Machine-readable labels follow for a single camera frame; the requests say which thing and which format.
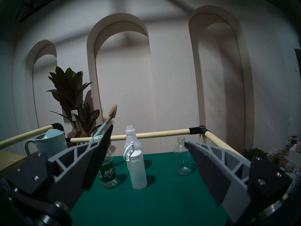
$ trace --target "bottle label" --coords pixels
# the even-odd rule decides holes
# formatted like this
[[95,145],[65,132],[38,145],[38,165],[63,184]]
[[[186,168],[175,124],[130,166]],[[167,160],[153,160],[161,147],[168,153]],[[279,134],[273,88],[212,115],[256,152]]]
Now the bottle label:
[[100,166],[98,176],[101,182],[104,183],[114,180],[117,176],[114,161],[112,160],[110,163]]

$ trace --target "white plastic bottle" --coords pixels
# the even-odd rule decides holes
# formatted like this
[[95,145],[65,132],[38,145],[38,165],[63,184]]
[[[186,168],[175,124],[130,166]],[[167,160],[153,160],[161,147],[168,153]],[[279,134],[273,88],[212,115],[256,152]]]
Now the white plastic bottle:
[[141,149],[141,143],[138,141],[137,136],[136,136],[136,130],[132,125],[128,125],[126,127],[126,143],[124,144],[124,149],[126,149],[131,142],[135,143],[135,148],[138,150]]
[[141,150],[135,148],[133,141],[124,151],[123,158],[128,165],[133,188],[136,190],[144,189],[147,186],[147,180],[143,154]]

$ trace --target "plant tag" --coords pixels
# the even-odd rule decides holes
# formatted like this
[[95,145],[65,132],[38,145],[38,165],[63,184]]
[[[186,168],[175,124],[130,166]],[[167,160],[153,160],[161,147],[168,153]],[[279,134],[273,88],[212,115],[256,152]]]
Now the plant tag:
[[71,110],[71,115],[72,115],[72,121],[77,121],[74,114],[78,115],[77,110]]

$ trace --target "bolt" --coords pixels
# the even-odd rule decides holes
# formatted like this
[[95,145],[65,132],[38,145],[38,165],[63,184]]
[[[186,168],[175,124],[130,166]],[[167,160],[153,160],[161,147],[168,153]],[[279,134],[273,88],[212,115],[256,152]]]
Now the bolt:
[[257,179],[257,182],[259,183],[259,185],[266,185],[265,179],[259,178]]
[[281,176],[282,176],[282,173],[279,172],[279,171],[277,171],[277,172],[276,172],[276,175],[277,175],[277,177],[281,177]]

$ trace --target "green tablecloth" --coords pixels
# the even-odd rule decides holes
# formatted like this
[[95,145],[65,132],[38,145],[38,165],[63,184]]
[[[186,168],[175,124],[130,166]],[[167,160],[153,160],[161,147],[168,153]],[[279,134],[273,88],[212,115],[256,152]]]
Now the green tablecloth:
[[175,172],[173,153],[144,155],[147,187],[135,190],[122,156],[113,158],[121,184],[106,189],[96,177],[70,216],[73,225],[225,225],[227,214],[217,206],[196,170]]

